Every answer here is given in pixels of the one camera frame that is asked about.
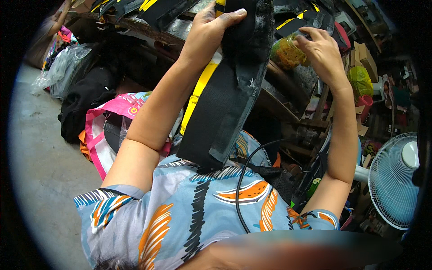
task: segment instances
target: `hand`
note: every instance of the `hand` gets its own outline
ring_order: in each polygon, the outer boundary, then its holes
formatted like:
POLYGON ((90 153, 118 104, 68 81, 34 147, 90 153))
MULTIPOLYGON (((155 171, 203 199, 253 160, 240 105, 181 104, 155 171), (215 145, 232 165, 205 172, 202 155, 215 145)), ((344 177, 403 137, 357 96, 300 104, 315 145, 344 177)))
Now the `hand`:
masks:
POLYGON ((298 35, 294 45, 305 53, 318 76, 331 90, 346 86, 348 79, 336 41, 322 29, 301 27, 299 30, 309 34, 313 41, 298 35))
POLYGON ((246 18, 245 9, 224 13, 216 18, 215 2, 195 15, 192 28, 178 61, 188 67, 203 69, 220 46, 225 30, 246 18))

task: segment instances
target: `shirt sleeve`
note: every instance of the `shirt sleeve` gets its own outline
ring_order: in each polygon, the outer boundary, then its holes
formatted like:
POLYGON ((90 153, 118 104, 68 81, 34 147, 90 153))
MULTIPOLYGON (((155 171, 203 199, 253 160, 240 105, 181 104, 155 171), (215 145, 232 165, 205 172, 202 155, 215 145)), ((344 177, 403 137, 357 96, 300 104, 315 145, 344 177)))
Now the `shirt sleeve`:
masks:
POLYGON ((302 215, 310 227, 314 230, 339 230, 339 221, 330 211, 317 209, 302 215))
POLYGON ((84 254, 92 267, 108 259, 137 261, 147 212, 145 197, 139 188, 115 185, 73 199, 82 220, 84 254))

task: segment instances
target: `black cable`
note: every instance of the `black cable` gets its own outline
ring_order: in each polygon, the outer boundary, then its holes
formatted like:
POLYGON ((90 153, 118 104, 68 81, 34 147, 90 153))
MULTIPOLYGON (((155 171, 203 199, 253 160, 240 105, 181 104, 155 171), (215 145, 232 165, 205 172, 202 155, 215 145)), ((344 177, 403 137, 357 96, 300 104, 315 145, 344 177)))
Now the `black cable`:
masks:
POLYGON ((255 151, 253 151, 250 154, 250 156, 248 157, 248 159, 245 162, 245 165, 243 166, 243 169, 241 170, 240 178, 238 179, 238 183, 237 183, 237 190, 235 192, 235 209, 237 210, 238 219, 240 219, 240 222, 243 225, 243 228, 245 229, 246 233, 251 233, 251 231, 249 231, 248 226, 246 225, 245 221, 243 220, 243 217, 241 216, 240 206, 238 204, 238 196, 239 196, 239 193, 240 193, 241 181, 243 180, 243 176, 246 173, 246 168, 247 168, 250 160, 252 159, 252 157, 255 155, 256 152, 258 152, 262 148, 264 148, 264 147, 266 147, 266 146, 268 146, 268 145, 270 145, 272 143, 278 143, 278 142, 282 142, 282 141, 286 141, 286 140, 292 140, 292 139, 280 139, 280 140, 275 140, 273 142, 269 142, 269 143, 261 145, 260 147, 258 147, 257 149, 255 149, 255 151))

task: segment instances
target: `orange fabric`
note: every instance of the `orange fabric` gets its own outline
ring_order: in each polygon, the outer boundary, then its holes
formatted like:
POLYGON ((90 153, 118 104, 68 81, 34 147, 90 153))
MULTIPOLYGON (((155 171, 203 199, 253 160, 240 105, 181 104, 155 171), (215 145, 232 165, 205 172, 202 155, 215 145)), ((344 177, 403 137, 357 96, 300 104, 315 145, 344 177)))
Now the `orange fabric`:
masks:
POLYGON ((279 154, 279 152, 277 153, 276 161, 274 162, 272 167, 273 168, 280 168, 280 154, 279 154))
POLYGON ((86 140, 86 131, 83 130, 79 135, 78 135, 79 140, 81 141, 79 143, 79 149, 81 151, 81 153, 83 153, 83 155, 86 157, 86 159, 88 159, 89 161, 92 161, 92 158, 90 157, 90 151, 87 148, 87 140, 86 140))

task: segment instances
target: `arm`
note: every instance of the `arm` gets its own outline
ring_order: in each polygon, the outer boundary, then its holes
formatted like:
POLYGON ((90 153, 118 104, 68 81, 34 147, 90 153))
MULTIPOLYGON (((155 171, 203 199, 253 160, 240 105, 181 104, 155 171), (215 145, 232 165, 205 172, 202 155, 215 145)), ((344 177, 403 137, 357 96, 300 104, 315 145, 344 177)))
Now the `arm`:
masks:
POLYGON ((330 87, 334 102, 327 172, 301 214, 324 209, 339 218, 353 182, 358 151, 353 90, 345 75, 335 40, 325 30, 310 27, 300 30, 308 33, 313 41, 298 37, 296 45, 306 54, 318 76, 330 87))
POLYGON ((117 157, 101 187, 128 184, 144 193, 152 186, 153 171, 175 119, 210 62, 225 29, 245 18, 225 13, 215 19, 214 3, 199 12, 176 63, 153 90, 132 121, 117 157))
POLYGON ((61 26, 64 24, 64 21, 66 20, 66 15, 70 9, 70 3, 71 3, 71 0, 65 1, 63 11, 60 13, 58 18, 56 19, 56 22, 54 23, 54 25, 51 27, 50 31, 48 32, 48 36, 52 36, 55 33, 57 33, 58 31, 60 31, 61 26))

